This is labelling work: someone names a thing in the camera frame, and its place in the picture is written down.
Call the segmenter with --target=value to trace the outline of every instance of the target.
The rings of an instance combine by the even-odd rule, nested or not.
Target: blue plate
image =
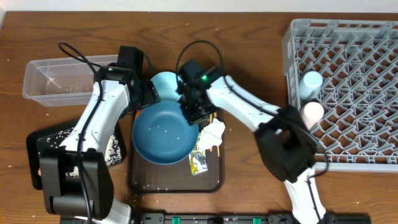
[[[173,164],[195,147],[199,126],[190,126],[180,104],[161,101],[142,110],[132,127],[132,142],[138,153],[156,164]]]

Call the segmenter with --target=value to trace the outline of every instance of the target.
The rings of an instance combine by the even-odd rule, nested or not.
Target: dark rectangular tray
[[[210,122],[203,121],[202,130]],[[146,193],[200,193],[214,192],[224,183],[224,139],[220,145],[220,156],[217,147],[206,150],[208,170],[192,175],[189,157],[172,165],[158,165],[144,159],[132,146],[129,157],[127,183],[135,194]]]

